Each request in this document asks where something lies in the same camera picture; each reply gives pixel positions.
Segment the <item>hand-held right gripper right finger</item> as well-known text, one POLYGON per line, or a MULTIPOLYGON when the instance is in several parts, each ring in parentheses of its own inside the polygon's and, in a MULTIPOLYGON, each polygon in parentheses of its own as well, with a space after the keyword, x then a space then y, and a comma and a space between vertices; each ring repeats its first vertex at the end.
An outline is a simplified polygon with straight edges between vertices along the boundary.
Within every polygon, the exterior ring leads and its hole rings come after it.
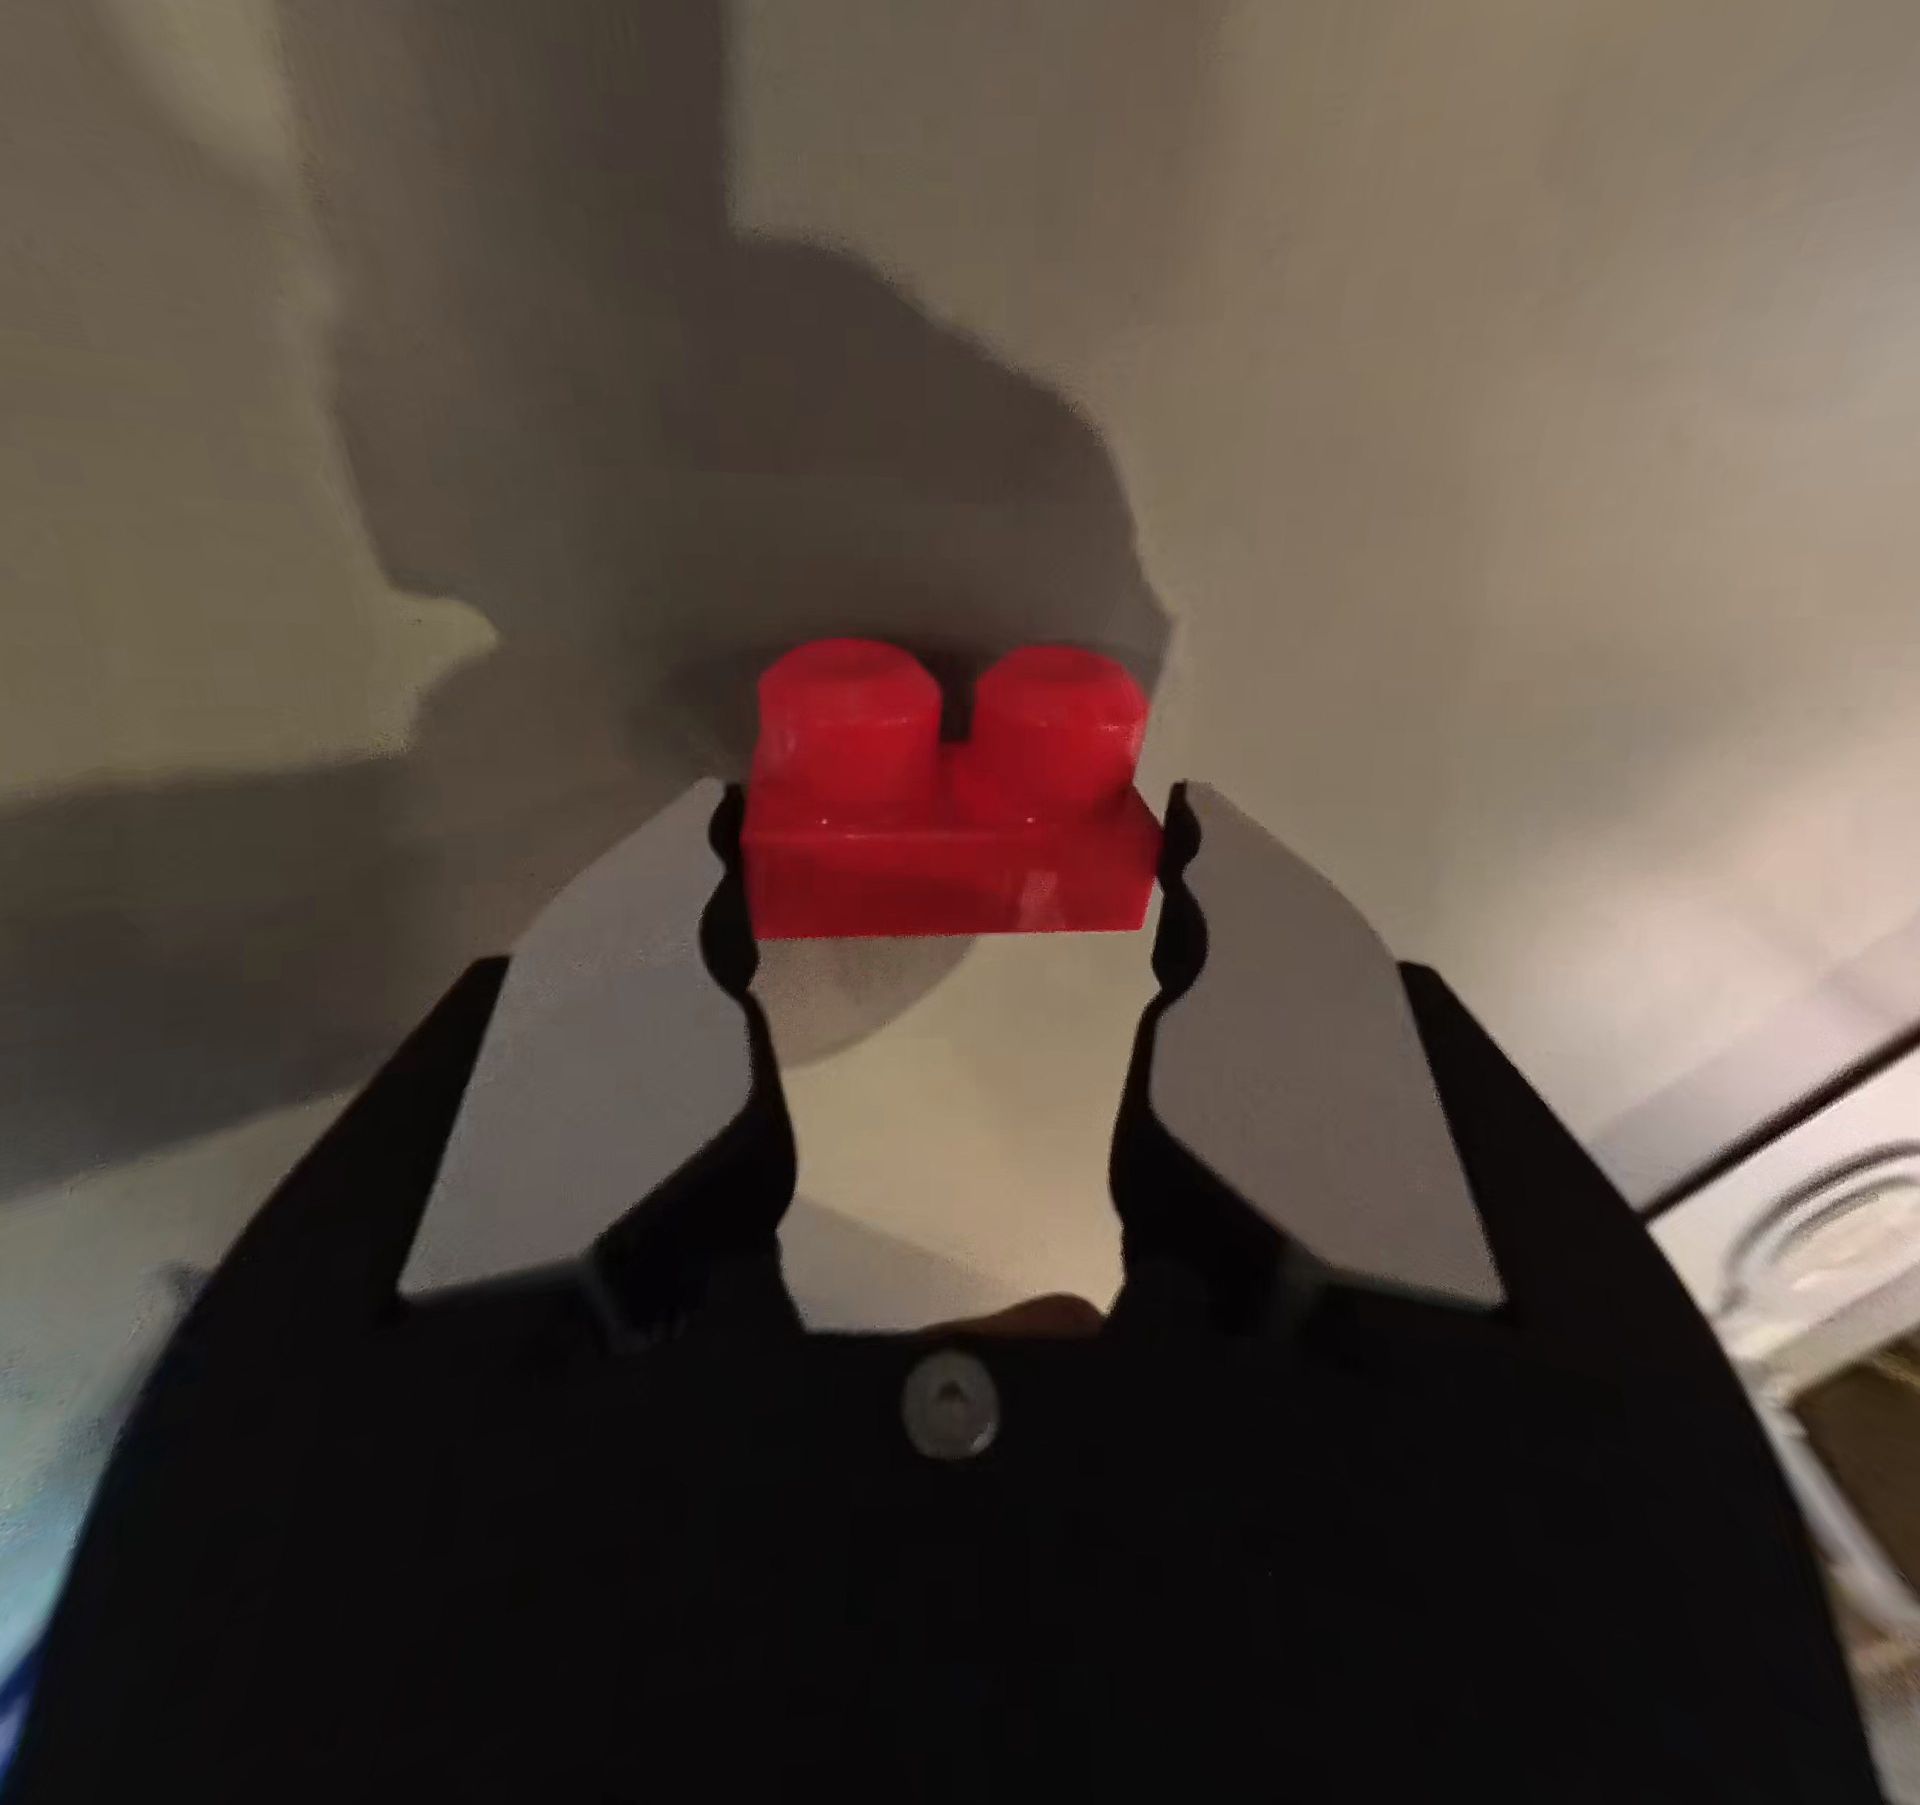
POLYGON ((1360 910, 1194 781, 1161 894, 1110 1155, 1110 1329, 1283 1337, 1328 1289, 1498 1312, 1401 970, 1360 910))

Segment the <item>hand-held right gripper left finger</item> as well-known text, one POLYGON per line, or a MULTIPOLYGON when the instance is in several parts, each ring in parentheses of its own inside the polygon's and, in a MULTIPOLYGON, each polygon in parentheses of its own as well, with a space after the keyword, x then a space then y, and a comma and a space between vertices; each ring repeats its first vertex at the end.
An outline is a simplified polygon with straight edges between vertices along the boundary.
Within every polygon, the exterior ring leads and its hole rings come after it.
POLYGON ((701 781, 579 874, 510 953, 397 1289, 414 1305, 579 1286, 662 1337, 779 1279, 796 1144, 741 827, 701 781))

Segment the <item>red two-stud toy block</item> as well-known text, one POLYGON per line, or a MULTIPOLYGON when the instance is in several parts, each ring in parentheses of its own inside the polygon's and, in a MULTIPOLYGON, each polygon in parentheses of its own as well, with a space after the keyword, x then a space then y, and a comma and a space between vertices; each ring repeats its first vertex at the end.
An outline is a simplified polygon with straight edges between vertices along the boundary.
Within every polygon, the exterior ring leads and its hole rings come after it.
POLYGON ((1163 827, 1136 679, 1029 645, 981 675, 963 736, 944 710, 891 642, 810 641, 761 671, 741 819, 761 943, 1139 930, 1163 827))

